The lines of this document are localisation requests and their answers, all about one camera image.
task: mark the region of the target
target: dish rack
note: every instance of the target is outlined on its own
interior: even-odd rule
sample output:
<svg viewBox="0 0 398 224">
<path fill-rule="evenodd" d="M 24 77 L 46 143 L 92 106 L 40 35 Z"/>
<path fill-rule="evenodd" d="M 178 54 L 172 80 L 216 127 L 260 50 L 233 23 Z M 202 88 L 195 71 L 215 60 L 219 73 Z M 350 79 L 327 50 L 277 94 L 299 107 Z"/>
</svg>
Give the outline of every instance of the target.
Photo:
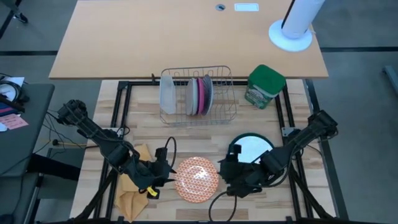
<svg viewBox="0 0 398 224">
<path fill-rule="evenodd" d="M 168 68 L 162 74 L 171 76 L 175 87 L 175 113 L 160 109 L 160 120 L 171 126 L 228 124 L 236 116 L 236 102 L 231 70 L 227 66 Z M 213 105 L 206 115 L 186 115 L 185 86 L 191 78 L 209 75 L 213 82 Z"/>
</svg>

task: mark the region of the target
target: gray floor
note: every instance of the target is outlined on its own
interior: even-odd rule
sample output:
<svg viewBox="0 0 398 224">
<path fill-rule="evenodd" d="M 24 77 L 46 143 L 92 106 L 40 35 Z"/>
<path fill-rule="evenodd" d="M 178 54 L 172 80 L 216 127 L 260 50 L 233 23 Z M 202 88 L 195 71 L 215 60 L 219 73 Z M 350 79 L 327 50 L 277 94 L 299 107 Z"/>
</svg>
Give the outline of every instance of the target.
<svg viewBox="0 0 398 224">
<path fill-rule="evenodd" d="M 23 0 L 21 9 L 31 23 L 12 21 L 0 39 L 0 51 L 58 50 L 75 2 Z M 327 0 L 313 26 L 321 47 L 394 46 L 398 45 L 397 11 L 396 0 Z M 0 5 L 0 23 L 6 12 Z M 398 99 L 380 71 L 385 65 L 398 70 L 398 52 L 325 53 L 323 57 L 330 77 L 314 83 L 320 106 L 340 123 L 340 135 L 330 144 L 349 217 L 396 223 Z M 100 81 L 50 81 L 54 58 L 0 56 L 0 72 L 25 76 L 28 82 L 54 83 L 53 110 L 77 98 L 92 112 Z M 57 129 L 84 142 L 73 128 Z M 47 140 L 47 131 L 42 130 L 38 147 Z M 71 198 L 48 200 L 37 217 L 43 222 L 65 220 L 71 205 Z"/>
</svg>

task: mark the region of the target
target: yellow cloth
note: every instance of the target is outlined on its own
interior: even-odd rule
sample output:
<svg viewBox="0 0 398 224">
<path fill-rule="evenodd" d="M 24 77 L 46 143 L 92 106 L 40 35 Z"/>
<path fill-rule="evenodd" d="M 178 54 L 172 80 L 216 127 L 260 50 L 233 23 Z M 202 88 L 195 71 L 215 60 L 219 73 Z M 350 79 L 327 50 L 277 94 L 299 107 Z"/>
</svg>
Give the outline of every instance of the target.
<svg viewBox="0 0 398 224">
<path fill-rule="evenodd" d="M 140 160 L 150 161 L 152 158 L 149 154 L 146 144 L 135 146 L 140 154 Z M 129 222 L 132 222 L 143 211 L 148 204 L 147 194 L 138 193 L 138 187 L 131 181 L 129 176 L 122 174 L 118 181 L 116 189 L 115 206 L 119 209 Z"/>
</svg>

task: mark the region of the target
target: pink paper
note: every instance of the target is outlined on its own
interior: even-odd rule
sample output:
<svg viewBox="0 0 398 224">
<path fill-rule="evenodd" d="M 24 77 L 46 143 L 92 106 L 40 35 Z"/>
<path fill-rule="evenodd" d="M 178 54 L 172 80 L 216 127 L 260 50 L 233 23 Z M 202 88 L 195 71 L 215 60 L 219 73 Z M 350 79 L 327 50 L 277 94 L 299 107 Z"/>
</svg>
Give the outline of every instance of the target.
<svg viewBox="0 0 398 224">
<path fill-rule="evenodd" d="M 0 123 L 4 124 L 10 130 L 29 125 L 25 120 L 16 114 L 9 114 L 0 117 Z"/>
</svg>

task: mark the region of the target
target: wooden desk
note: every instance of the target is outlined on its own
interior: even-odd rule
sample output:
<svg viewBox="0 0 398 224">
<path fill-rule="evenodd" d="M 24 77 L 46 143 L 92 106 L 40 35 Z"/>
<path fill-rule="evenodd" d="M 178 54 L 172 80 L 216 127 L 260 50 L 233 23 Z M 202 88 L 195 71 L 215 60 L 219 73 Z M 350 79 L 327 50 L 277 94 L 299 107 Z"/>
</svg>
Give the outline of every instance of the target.
<svg viewBox="0 0 398 224">
<path fill-rule="evenodd" d="M 297 127 L 307 125 L 310 116 L 307 96 L 301 80 L 288 80 L 289 96 Z M 111 122 L 116 87 L 118 81 L 103 81 L 95 109 L 94 121 L 102 127 Z M 269 138 L 275 146 L 282 144 L 275 102 L 265 110 L 257 110 L 244 98 L 245 86 L 235 86 L 235 97 L 238 104 L 237 116 L 230 123 L 219 126 L 196 126 L 187 128 L 171 128 L 159 119 L 159 87 L 134 86 L 132 88 L 131 103 L 127 118 L 127 125 L 131 133 L 126 139 L 133 144 L 146 143 L 152 156 L 157 147 L 163 146 L 169 136 L 177 139 L 177 160 L 175 167 L 182 160 L 192 156 L 202 156 L 216 163 L 225 157 L 227 145 L 239 134 L 255 132 Z M 80 179 L 72 206 L 71 217 L 77 216 L 94 196 L 100 181 L 103 157 L 97 148 L 87 149 Z M 310 191 L 331 215 L 335 214 L 326 179 L 323 160 L 317 151 L 306 148 L 303 163 Z M 225 183 L 220 179 L 217 194 L 226 190 Z M 174 183 L 168 183 L 161 188 L 159 200 L 150 200 L 148 206 L 141 212 L 137 220 L 208 220 L 208 207 L 211 200 L 204 203 L 188 203 L 175 191 Z M 108 193 L 105 193 L 101 216 L 106 209 Z M 252 194 L 238 199 L 234 220 L 285 220 L 286 216 L 294 217 L 291 193 L 288 180 L 282 185 L 264 189 L 259 194 Z M 304 205 L 302 194 L 299 192 L 302 214 Z M 232 197 L 221 197 L 213 207 L 213 218 L 225 220 L 230 216 L 233 206 Z M 119 216 L 117 209 L 113 210 L 112 219 Z"/>
<path fill-rule="evenodd" d="M 256 2 L 258 12 L 235 3 Z M 259 64 L 287 78 L 327 77 L 317 38 L 298 53 L 271 43 L 291 0 L 78 1 L 50 78 L 150 78 L 163 69 L 226 65 L 247 77 Z M 224 4 L 224 11 L 215 9 Z"/>
</svg>

